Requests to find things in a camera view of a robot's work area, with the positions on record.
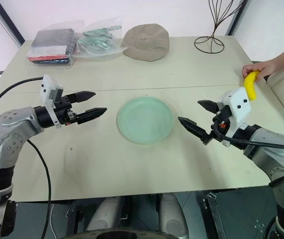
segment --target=yellow banana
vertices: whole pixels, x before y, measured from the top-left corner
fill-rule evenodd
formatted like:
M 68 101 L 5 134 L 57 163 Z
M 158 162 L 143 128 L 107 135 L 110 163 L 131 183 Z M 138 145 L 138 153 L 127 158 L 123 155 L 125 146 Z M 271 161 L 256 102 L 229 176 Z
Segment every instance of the yellow banana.
M 256 80 L 257 75 L 260 73 L 260 71 L 253 71 L 244 80 L 244 87 L 246 89 L 248 99 L 250 101 L 253 101 L 256 99 L 256 92 L 254 89 L 254 81 Z

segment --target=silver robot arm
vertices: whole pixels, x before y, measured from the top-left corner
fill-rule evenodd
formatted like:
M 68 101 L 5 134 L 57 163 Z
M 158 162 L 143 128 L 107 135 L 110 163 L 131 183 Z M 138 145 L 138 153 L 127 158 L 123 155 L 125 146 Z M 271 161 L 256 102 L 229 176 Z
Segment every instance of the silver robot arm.
M 44 76 L 41 92 L 44 107 L 27 107 L 0 115 L 0 237 L 9 235 L 14 227 L 16 203 L 10 201 L 13 169 L 23 144 L 45 128 L 62 124 L 78 124 L 101 116 L 107 109 L 94 108 L 84 113 L 71 111 L 72 103 L 86 101 L 93 92 L 78 92 L 61 96 L 63 89 Z
M 277 201 L 276 234 L 284 239 L 284 149 L 261 145 L 249 145 L 248 141 L 284 145 L 284 135 L 271 132 L 258 125 L 245 123 L 251 107 L 244 88 L 227 92 L 217 102 L 198 101 L 206 110 L 216 114 L 213 118 L 212 131 L 207 134 L 204 129 L 190 119 L 179 117 L 180 123 L 207 145 L 212 139 L 225 146 L 233 145 L 243 150 L 271 180 Z

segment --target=beige hat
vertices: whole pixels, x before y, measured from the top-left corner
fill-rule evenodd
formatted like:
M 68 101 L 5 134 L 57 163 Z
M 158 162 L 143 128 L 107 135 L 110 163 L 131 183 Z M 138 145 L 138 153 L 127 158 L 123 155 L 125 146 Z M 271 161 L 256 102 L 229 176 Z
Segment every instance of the beige hat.
M 155 61 L 169 51 L 168 32 L 158 24 L 144 24 L 131 28 L 123 38 L 124 54 L 137 60 Z

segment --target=plastic bag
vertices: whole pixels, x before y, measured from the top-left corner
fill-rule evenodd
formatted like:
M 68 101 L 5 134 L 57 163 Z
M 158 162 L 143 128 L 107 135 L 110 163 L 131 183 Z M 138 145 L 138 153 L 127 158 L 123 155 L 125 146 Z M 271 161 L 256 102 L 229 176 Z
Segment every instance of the plastic bag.
M 36 67 L 70 67 L 74 61 L 76 31 L 83 25 L 84 21 L 69 21 L 38 31 L 28 51 L 28 60 Z
M 103 59 L 120 55 L 126 47 L 121 47 L 122 18 L 112 18 L 95 22 L 78 34 L 74 57 Z

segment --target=table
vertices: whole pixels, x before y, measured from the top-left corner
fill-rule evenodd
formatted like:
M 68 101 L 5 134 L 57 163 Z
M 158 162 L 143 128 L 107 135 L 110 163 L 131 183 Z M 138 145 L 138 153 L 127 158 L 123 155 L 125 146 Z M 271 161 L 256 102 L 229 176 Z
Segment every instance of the table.
M 0 78 L 0 92 L 16 81 L 47 72 L 56 77 L 68 93 L 77 90 L 92 90 L 97 93 L 87 102 L 74 104 L 75 112 L 81 113 L 94 107 L 108 108 L 104 115 L 88 123 L 72 124 L 60 129 L 48 128 L 32 138 L 49 168 L 52 199 L 268 184 L 267 176 L 243 156 L 240 150 L 226 148 L 216 141 L 204 146 L 177 120 L 177 116 L 188 117 L 209 130 L 213 115 L 196 102 L 202 99 L 215 101 L 225 91 L 241 85 L 239 74 L 243 64 L 249 63 L 249 59 L 234 38 L 221 38 L 226 48 L 216 55 L 207 55 L 193 48 L 191 44 L 194 37 L 181 37 L 171 38 L 170 54 L 153 63 L 120 56 L 107 62 L 76 61 L 70 69 L 48 71 L 24 68 L 24 57 L 30 44 L 27 42 Z M 114 71 L 117 68 L 128 70 L 114 72 L 107 70 L 107 66 Z M 203 71 L 203 68 L 214 70 Z M 88 80 L 81 80 L 85 75 Z M 131 81 L 133 76 L 138 81 Z M 21 88 L 13 89 L 0 100 L 0 114 L 10 108 L 41 105 L 39 85 L 40 82 L 27 83 Z M 267 84 L 259 83 L 256 90 L 258 98 L 252 102 L 248 124 L 256 123 L 284 134 L 283 106 Z M 140 96 L 157 97 L 173 111 L 173 130 L 159 143 L 133 143 L 124 138 L 117 128 L 119 109 L 127 101 Z M 20 153 L 13 183 L 13 200 L 27 202 L 47 199 L 43 165 L 28 144 L 24 145 Z

